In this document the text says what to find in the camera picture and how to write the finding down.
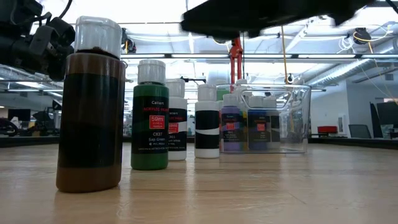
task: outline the table surface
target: table surface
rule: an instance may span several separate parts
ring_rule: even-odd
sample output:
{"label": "table surface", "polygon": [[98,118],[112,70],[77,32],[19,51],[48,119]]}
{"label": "table surface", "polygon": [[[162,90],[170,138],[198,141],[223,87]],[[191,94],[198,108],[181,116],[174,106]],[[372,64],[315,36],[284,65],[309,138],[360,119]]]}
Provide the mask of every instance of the table surface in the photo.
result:
{"label": "table surface", "polygon": [[0,223],[397,223],[398,151],[311,144],[306,155],[222,155],[65,194],[57,145],[0,149]]}

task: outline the brown liquid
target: brown liquid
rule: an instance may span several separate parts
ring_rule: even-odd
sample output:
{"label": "brown liquid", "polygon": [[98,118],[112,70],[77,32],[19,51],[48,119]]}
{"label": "brown liquid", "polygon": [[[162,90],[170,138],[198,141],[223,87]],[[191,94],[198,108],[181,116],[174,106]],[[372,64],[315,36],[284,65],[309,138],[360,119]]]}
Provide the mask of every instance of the brown liquid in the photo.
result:
{"label": "brown liquid", "polygon": [[66,71],[57,187],[115,187],[121,178],[125,66],[113,57],[77,53],[67,58]]}

